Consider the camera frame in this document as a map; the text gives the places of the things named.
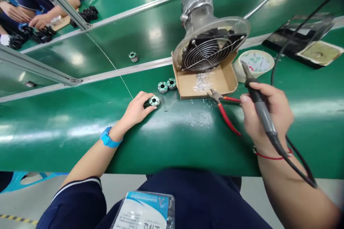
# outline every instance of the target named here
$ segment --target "wire cutters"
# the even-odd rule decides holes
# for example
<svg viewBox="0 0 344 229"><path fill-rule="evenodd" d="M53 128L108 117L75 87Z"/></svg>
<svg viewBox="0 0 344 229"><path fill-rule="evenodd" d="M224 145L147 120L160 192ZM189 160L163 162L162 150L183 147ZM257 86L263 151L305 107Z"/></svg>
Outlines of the wire cutters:
<svg viewBox="0 0 344 229"><path fill-rule="evenodd" d="M228 127L238 136L241 136L241 133L238 132L237 129L235 129L235 127L233 126L233 124L230 122L227 113L225 112L225 109L223 108L222 103L220 102L220 99L224 99L224 100L228 100L228 101L232 101L232 102L236 102L236 103L241 103L240 99L238 98L231 98L231 97L226 97L226 96L222 96L220 93L216 92L213 89L210 89L211 91L211 95L209 93L208 96L215 99L216 102L218 103L218 107L220 109L221 115L224 118L226 124L228 125Z"/></svg>

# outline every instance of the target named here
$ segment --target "hand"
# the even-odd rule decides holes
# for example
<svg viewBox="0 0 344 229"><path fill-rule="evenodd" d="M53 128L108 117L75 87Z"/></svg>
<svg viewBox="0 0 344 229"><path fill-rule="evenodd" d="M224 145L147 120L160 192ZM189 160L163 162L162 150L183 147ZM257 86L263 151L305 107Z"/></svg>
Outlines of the hand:
<svg viewBox="0 0 344 229"><path fill-rule="evenodd" d="M44 29L47 25L50 24L52 17L50 14L40 14L36 15L29 23L30 27L34 27L38 30Z"/></svg>
<svg viewBox="0 0 344 229"><path fill-rule="evenodd" d="M12 20L19 23L29 23L31 18L17 7L7 2L0 2L0 8L10 17Z"/></svg>
<svg viewBox="0 0 344 229"><path fill-rule="evenodd" d="M127 124L130 127L142 122L143 119L145 119L145 117L150 112L157 109L157 107L154 106L149 106L146 109L143 108L143 104L152 96L154 96L153 93L145 93L143 91L140 91L137 96L129 103L129 106L126 109L121 122Z"/></svg>
<svg viewBox="0 0 344 229"><path fill-rule="evenodd" d="M286 95L283 91L268 84L250 83L250 86L260 90L262 94L267 96L270 103L270 115L278 133L278 138L283 148L287 150L286 134L293 122L294 115L290 109ZM245 116L245 130L253 140L257 151L262 155L276 156L277 152L266 136L252 99L244 94L241 95L240 100Z"/></svg>

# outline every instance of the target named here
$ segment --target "blue watch strap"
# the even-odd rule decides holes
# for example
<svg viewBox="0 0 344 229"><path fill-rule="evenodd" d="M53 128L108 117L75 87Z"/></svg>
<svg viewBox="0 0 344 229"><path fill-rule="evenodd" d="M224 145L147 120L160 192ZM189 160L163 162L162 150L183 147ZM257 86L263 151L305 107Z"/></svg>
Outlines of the blue watch strap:
<svg viewBox="0 0 344 229"><path fill-rule="evenodd" d="M111 126L109 126L108 128L106 128L100 135L100 139L103 141L103 144L105 146L108 146L108 147L111 147L111 148L116 148L118 147L121 142L123 141L123 139L120 141L120 142L116 142L116 141L113 141L110 136L109 136L109 132L111 130Z"/></svg>

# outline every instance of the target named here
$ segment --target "blue chair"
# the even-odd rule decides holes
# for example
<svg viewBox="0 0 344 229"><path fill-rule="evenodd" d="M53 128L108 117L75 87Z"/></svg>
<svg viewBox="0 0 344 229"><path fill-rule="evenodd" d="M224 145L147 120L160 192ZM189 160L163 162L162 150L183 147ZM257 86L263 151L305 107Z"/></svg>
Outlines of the blue chair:
<svg viewBox="0 0 344 229"><path fill-rule="evenodd" d="M52 173L51 175L48 176L46 173L40 172L39 174L41 175L42 179L35 181L35 182L32 182L30 184L21 184L22 179L27 174L28 174L28 172L13 172L11 182L2 192L0 192L0 194L15 191L15 190L20 190L20 189L26 188L28 186L37 184L39 182L43 182L43 181L49 180L51 178L62 175L62 173Z"/></svg>

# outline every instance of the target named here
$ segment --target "bracelet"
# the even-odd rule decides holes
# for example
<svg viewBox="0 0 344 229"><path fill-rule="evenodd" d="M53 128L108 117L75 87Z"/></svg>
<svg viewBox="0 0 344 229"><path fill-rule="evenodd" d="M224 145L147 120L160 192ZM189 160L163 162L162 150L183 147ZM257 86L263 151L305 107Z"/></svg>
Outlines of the bracelet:
<svg viewBox="0 0 344 229"><path fill-rule="evenodd" d="M289 150L287 152L288 153L288 157L293 156L293 151L290 148L288 148L288 150ZM284 159L283 157L267 157L267 156L263 156L263 155L258 153L257 148L255 146L253 147L253 153L255 153L257 156L260 156L260 157L263 157L263 158L266 158L266 159L271 159L271 160L282 160L282 159Z"/></svg>

